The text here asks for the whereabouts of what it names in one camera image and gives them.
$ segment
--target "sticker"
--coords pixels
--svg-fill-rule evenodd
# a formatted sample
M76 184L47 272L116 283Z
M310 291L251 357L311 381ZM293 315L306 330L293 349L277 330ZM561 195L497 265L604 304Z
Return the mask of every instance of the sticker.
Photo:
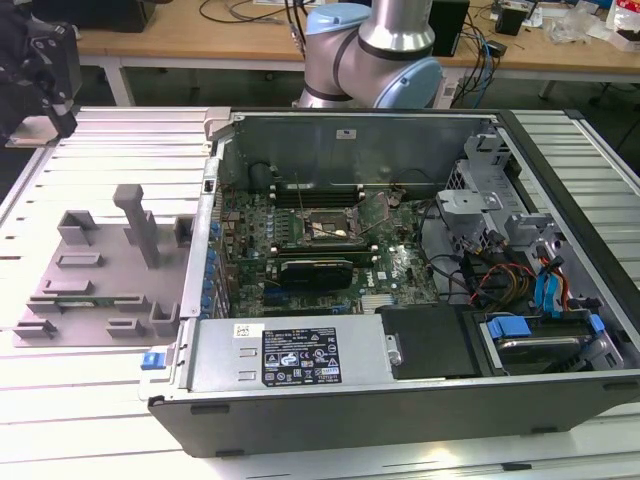
M233 338L256 338L262 336L264 323L236 323L233 326Z
M355 140L357 130L336 130L336 140Z
M340 368L335 328L262 331L262 383L267 387L342 383Z

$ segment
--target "gray 3d printed holder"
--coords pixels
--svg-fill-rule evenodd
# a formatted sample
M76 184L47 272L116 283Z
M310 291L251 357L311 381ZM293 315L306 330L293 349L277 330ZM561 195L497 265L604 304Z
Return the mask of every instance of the gray 3d printed holder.
M14 328L16 346L150 346L175 339L193 217L158 226L142 196L140 185L116 189L113 201L128 226L65 212L62 241Z

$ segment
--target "motherboard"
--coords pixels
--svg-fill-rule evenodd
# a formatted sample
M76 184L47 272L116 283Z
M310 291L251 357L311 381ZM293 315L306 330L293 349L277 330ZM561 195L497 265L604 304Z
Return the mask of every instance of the motherboard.
M289 193L223 191L231 316L373 313L437 301L416 243L425 201L401 202L391 190Z

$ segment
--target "screw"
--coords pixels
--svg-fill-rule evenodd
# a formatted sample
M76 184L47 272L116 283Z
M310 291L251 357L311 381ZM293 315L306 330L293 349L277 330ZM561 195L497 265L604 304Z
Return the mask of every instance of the screw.
M389 352L389 361L391 365L398 366L402 363L402 357L400 357L400 352L392 351Z

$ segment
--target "floor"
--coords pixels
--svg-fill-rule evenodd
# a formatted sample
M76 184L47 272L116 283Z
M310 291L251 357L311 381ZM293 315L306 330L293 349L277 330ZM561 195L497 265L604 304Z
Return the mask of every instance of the floor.
M97 67L83 67L83 86L76 96L78 105L113 105L109 86ZM199 91L189 88L187 70L128 69L131 86L139 106L231 105L289 106L303 87L298 72L275 73L230 70L198 71ZM640 118L634 106L640 104L640 91L630 85L616 85L598 106L589 99L600 93L597 83L559 82L548 100L541 100L542 83L527 80L496 79L480 103L480 108L575 109L582 112L598 132L617 146L631 124ZM474 97L457 107L470 108ZM640 127L620 149L622 157L640 172ZM30 156L29 151L0 149L0 200L11 188Z

